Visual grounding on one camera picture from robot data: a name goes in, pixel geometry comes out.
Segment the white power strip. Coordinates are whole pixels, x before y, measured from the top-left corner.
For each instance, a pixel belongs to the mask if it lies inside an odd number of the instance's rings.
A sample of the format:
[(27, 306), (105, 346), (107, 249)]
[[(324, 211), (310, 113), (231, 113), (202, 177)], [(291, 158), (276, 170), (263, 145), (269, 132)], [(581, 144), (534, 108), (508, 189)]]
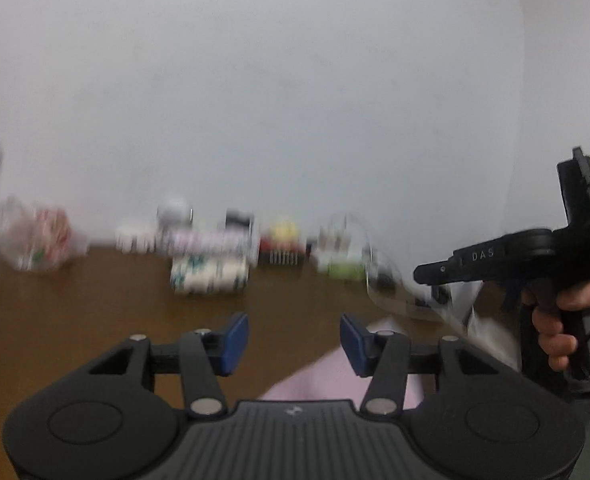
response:
[(312, 265), (320, 273), (327, 273), (331, 266), (361, 266), (367, 263), (367, 258), (361, 250), (348, 250), (348, 252), (333, 252), (333, 250), (315, 249), (310, 254)]

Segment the yellow round container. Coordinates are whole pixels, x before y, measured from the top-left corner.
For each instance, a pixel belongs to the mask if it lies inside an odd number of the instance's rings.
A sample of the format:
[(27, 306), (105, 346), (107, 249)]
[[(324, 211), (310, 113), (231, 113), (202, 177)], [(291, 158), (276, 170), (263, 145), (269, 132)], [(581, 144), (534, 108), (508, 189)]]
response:
[(279, 243), (292, 243), (301, 237), (301, 229), (290, 218), (280, 218), (271, 223), (269, 228), (271, 240)]

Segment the white charger adapters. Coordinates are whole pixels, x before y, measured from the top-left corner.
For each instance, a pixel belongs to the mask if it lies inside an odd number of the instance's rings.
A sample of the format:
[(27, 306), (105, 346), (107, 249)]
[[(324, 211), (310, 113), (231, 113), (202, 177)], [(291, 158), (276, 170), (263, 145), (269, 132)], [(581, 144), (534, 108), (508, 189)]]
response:
[(353, 232), (348, 226), (324, 226), (319, 229), (318, 250), (332, 255), (349, 255), (355, 250)]

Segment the clear plastic bag with snacks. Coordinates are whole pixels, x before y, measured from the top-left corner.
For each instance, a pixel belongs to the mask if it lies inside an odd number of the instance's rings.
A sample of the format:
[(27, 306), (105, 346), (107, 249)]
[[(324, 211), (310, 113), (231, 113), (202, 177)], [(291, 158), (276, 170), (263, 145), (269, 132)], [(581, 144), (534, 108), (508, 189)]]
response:
[(0, 202), (0, 257), (11, 268), (50, 272), (88, 250), (89, 237), (72, 226), (63, 208), (30, 205), (16, 197)]

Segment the black box with text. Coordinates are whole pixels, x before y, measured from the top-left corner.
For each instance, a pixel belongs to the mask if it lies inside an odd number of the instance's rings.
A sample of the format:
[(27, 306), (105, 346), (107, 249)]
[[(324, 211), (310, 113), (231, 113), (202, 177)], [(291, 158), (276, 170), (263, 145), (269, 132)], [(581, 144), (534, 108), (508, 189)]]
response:
[(259, 242), (258, 264), (260, 266), (302, 266), (305, 248), (298, 242), (278, 242), (263, 237)]

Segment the white round lamp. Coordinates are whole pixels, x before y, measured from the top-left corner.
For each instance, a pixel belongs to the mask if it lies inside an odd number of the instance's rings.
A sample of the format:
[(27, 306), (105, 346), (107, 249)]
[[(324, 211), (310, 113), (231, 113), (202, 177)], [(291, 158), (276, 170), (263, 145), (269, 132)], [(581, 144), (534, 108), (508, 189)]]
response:
[(157, 224), (160, 231), (190, 229), (193, 224), (193, 208), (180, 196), (169, 196), (157, 208)]

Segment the pink and blue garment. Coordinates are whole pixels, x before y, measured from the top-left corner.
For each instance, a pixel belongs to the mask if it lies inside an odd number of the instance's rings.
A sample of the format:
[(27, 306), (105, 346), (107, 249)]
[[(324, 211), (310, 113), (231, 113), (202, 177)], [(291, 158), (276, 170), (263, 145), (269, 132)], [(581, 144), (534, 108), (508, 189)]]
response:
[[(487, 351), (514, 370), (520, 370), (520, 350), (516, 338), (499, 322), (473, 315), (468, 336), (479, 348)], [(349, 399), (359, 408), (370, 378), (353, 374), (344, 351), (337, 347), (270, 387), (260, 400), (311, 401)]]

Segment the green rectangular device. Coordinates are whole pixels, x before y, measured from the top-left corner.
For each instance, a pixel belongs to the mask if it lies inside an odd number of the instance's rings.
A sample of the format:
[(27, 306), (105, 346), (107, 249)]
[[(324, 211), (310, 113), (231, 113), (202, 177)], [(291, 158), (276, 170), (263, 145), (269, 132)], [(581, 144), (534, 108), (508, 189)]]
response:
[(365, 265), (361, 262), (331, 262), (327, 266), (330, 278), (341, 281), (363, 282), (365, 280)]

